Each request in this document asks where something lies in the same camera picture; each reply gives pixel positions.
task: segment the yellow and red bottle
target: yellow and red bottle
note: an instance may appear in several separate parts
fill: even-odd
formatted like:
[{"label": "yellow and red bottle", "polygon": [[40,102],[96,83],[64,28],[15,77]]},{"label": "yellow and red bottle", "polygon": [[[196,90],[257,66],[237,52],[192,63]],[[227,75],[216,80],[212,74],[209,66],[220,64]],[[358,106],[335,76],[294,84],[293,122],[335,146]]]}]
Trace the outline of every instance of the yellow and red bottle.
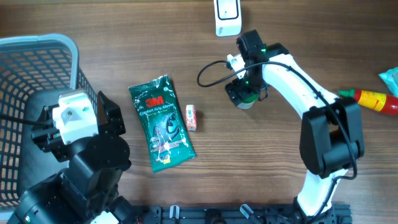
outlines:
[{"label": "yellow and red bottle", "polygon": [[398,115],[398,98],[384,93],[364,90],[338,90],[340,96],[352,97],[359,105],[384,114]]}]

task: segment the red and white box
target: red and white box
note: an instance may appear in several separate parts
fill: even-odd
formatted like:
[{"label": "red and white box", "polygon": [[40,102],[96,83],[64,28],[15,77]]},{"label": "red and white box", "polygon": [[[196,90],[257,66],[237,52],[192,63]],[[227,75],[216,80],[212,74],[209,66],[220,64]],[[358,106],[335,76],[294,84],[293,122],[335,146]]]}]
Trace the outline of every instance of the red and white box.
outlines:
[{"label": "red and white box", "polygon": [[187,105],[185,108],[185,122],[187,124],[188,131],[196,131],[197,129],[197,111],[195,106]]}]

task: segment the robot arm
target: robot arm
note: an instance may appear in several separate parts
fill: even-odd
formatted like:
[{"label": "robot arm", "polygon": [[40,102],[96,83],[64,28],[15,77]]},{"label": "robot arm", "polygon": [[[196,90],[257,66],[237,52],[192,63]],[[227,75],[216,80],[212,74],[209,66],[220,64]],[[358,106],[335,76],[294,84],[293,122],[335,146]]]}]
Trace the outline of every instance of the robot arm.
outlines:
[{"label": "robot arm", "polygon": [[26,190],[8,223],[134,220],[124,215],[129,204],[118,194],[121,175],[131,166],[129,146],[120,137],[126,132],[121,110],[102,92],[97,103],[93,107],[81,89],[64,93],[57,105],[43,108],[39,121],[53,123],[34,126],[32,140],[59,162],[68,161],[68,167]]},{"label": "robot arm", "polygon": [[[300,155],[308,171],[297,204],[304,220],[308,221],[331,208],[331,198],[340,181],[338,179],[335,184],[333,180],[344,176],[351,167],[342,128],[348,132],[354,158],[358,159],[364,154],[359,106],[354,101],[340,100],[334,93],[322,88],[296,64],[287,49],[280,44],[266,47],[255,30],[239,37],[237,45],[241,53],[234,57],[227,56],[230,67],[238,72],[237,79],[226,85],[231,101],[240,108],[249,108],[257,98],[252,96],[258,96],[260,100],[262,90],[266,91],[267,96],[270,85],[282,94],[302,118]],[[239,72],[262,62],[283,63],[289,69],[276,64],[263,64],[261,69],[250,68]],[[333,123],[333,119],[326,110],[325,102],[292,70],[299,72],[315,87],[323,100],[336,111],[343,127],[329,131],[328,125]]]}]

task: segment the blue package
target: blue package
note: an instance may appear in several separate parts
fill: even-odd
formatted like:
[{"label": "blue package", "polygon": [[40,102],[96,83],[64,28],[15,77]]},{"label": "blue package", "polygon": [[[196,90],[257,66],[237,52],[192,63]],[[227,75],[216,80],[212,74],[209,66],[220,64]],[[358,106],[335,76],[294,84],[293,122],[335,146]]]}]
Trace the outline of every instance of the blue package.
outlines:
[{"label": "blue package", "polygon": [[390,69],[379,76],[386,83],[391,93],[398,97],[398,67]]}]

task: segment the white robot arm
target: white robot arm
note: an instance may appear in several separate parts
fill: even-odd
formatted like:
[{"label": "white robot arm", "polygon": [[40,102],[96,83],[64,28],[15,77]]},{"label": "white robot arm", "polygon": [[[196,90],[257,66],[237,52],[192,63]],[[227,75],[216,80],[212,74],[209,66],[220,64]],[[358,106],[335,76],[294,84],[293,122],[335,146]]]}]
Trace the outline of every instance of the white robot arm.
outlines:
[{"label": "white robot arm", "polygon": [[[272,86],[302,119],[300,155],[308,171],[295,203],[305,222],[315,222],[332,208],[331,198],[338,182],[355,178],[355,161],[364,154],[359,106],[354,101],[339,99],[317,84],[286,48],[280,44],[267,47],[257,31],[243,34],[236,43],[240,54],[227,56],[227,67],[235,72],[222,79],[237,76],[225,87],[230,100],[247,109],[257,98],[262,100],[262,90],[267,97],[268,86]],[[202,85],[202,71],[198,75],[200,86],[219,83]],[[330,123],[338,125],[338,130],[330,132]],[[354,167],[354,176],[345,177],[350,167]]]}]

